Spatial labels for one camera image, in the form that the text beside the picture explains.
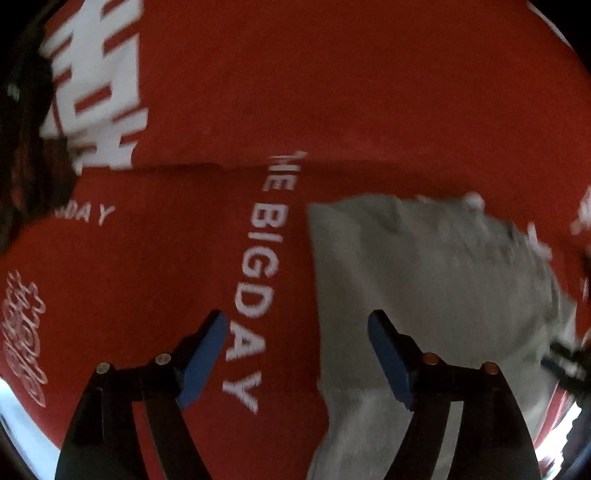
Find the grey small garment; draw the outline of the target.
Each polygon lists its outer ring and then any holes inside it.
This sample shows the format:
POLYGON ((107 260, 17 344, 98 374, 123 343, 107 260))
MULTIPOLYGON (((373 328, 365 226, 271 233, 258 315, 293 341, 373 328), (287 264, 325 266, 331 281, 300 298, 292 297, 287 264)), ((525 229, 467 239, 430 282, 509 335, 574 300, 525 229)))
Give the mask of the grey small garment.
POLYGON ((308 206, 329 430, 311 479, 381 479, 411 420, 370 344, 381 309, 401 333, 453 365, 497 363, 537 434, 555 390, 541 367, 575 334, 576 305, 514 225, 465 199, 367 195, 308 206))

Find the red printed bed cover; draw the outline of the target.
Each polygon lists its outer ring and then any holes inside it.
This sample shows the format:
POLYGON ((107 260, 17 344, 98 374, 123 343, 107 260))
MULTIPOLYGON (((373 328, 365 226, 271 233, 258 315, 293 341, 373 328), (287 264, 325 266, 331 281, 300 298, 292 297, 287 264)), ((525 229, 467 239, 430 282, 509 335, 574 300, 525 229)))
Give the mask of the red printed bed cover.
POLYGON ((1 425, 37 479, 311 479, 329 430, 308 206, 465 199, 590 324, 590 75, 529 1, 70 1, 41 128, 75 190, 1 258, 1 425), (200 397, 97 366, 228 337, 200 397))

